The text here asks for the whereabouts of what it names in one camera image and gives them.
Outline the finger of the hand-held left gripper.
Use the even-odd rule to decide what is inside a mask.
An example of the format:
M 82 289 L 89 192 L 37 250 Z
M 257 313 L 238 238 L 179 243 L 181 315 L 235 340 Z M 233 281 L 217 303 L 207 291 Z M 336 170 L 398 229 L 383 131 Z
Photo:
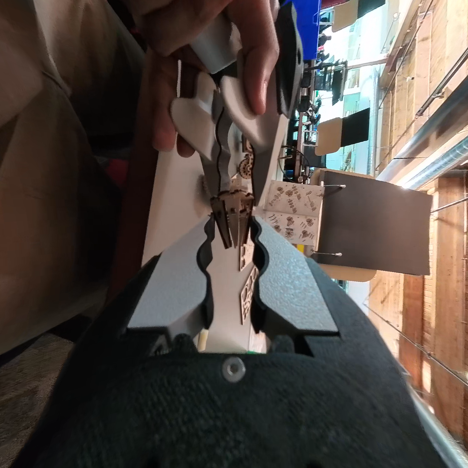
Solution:
M 171 104 L 171 117 L 178 135 L 198 152 L 210 198 L 220 192 L 216 138 L 217 123 L 224 109 L 221 94 L 207 73 L 199 73 L 192 98 L 177 97 Z
M 249 108 L 243 84 L 238 78 L 224 76 L 220 81 L 220 91 L 231 121 L 251 144 L 254 151 L 251 184 L 254 205 L 264 202 L 265 187 L 272 179 L 284 135 L 288 117 L 281 108 L 281 90 L 272 75 L 267 87 L 266 110 L 255 115 Z

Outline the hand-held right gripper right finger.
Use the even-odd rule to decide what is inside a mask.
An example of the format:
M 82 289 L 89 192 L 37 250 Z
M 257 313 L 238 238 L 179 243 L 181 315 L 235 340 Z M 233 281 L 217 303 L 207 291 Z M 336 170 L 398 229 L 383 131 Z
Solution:
M 266 221 L 253 216 L 250 234 L 258 271 L 250 311 L 266 336 L 338 336 L 338 328 L 306 257 Z

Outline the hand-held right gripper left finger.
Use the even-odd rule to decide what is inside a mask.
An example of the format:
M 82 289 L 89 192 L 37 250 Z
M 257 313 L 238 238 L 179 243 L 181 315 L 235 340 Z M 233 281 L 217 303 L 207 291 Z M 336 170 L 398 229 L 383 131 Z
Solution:
M 168 352 L 178 335 L 195 338 L 214 318 L 208 266 L 216 231 L 213 216 L 204 217 L 157 258 L 129 320 L 129 331 L 155 334 L 149 352 Z

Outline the wooden model assembly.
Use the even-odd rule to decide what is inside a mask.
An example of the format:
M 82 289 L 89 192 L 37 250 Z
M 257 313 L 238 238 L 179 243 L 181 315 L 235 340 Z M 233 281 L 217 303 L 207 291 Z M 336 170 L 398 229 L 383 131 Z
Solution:
M 210 204 L 224 248 L 246 244 L 254 196 L 244 190 L 223 191 L 211 197 Z

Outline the grey desk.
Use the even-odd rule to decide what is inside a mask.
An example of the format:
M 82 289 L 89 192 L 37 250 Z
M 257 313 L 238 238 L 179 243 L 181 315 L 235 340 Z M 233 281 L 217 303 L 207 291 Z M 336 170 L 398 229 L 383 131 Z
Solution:
M 176 149 L 159 153 L 142 264 L 183 237 L 211 212 L 202 175 L 198 154 L 183 158 Z M 241 292 L 253 263 L 239 270 L 239 249 L 224 249 L 219 231 L 212 242 L 212 251 L 208 272 L 213 285 L 214 319 L 209 330 L 195 338 L 198 349 L 265 353 L 266 337 L 252 331 L 248 319 L 241 322 Z

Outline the person's left hand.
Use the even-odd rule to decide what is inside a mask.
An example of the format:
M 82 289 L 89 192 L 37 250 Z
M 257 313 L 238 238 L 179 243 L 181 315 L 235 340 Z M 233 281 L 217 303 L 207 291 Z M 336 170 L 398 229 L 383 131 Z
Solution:
M 194 149 L 173 124 L 170 107 L 180 93 L 191 97 L 199 71 L 206 71 L 190 43 L 218 15 L 237 27 L 243 48 L 245 95 L 254 114 L 266 110 L 267 87 L 279 56 L 274 18 L 278 1 L 264 0 L 145 0 L 126 2 L 148 45 L 146 75 L 152 118 L 152 146 L 158 152 L 174 146 L 182 157 Z

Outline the wooden motorcycle model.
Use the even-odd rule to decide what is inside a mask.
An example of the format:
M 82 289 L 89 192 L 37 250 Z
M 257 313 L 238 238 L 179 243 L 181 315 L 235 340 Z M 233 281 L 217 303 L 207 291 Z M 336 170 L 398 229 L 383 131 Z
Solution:
M 241 138 L 241 146 L 242 159 L 238 165 L 238 173 L 243 179 L 251 180 L 255 156 L 254 147 L 245 136 Z

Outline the blue plastic bin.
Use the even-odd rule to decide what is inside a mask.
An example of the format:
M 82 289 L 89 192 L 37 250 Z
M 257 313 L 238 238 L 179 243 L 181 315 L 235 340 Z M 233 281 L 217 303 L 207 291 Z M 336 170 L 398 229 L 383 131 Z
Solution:
M 303 61 L 315 60 L 318 53 L 321 0 L 293 0 L 297 28 L 302 41 Z

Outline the wooden puzzle sheet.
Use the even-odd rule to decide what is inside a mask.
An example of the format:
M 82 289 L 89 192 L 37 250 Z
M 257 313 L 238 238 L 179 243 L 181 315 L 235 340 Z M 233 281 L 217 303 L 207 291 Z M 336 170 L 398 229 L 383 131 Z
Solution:
M 254 287 L 258 278 L 258 268 L 254 266 L 240 293 L 241 325 L 247 322 L 253 303 Z

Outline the instruction booklet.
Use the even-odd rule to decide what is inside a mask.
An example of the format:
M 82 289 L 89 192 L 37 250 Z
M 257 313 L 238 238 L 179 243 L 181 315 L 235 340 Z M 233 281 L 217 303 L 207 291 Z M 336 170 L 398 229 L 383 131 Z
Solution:
M 317 250 L 324 193 L 324 186 L 272 180 L 263 219 L 290 243 Z

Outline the beige and black chair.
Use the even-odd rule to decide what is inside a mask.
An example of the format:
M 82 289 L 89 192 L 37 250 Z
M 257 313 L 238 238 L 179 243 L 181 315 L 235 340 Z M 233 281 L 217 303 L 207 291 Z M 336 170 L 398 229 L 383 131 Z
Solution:
M 318 156 L 337 152 L 369 139 L 370 108 L 355 112 L 347 117 L 336 117 L 319 123 L 315 143 Z
M 383 6 L 385 0 L 348 0 L 332 9 L 332 32 L 338 32 L 353 25 L 371 11 Z

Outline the person's beige shirt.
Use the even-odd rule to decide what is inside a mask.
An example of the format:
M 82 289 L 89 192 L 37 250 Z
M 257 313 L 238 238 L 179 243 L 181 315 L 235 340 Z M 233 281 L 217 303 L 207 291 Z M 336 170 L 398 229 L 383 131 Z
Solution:
M 107 1 L 0 2 L 1 354 L 99 309 L 144 53 Z

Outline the silver ventilation duct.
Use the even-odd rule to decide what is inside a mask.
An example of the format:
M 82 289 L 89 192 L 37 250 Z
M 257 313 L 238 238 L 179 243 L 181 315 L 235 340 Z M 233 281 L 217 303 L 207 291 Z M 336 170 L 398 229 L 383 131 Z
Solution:
M 424 160 L 433 162 L 443 151 L 451 149 L 467 137 L 468 108 L 463 102 L 458 108 L 440 107 L 406 143 L 376 179 L 397 183 L 412 174 Z
M 399 181 L 398 185 L 406 190 L 418 190 L 453 168 L 463 165 L 467 160 L 468 138 L 465 137 L 432 162 L 421 169 L 417 169 L 414 175 Z

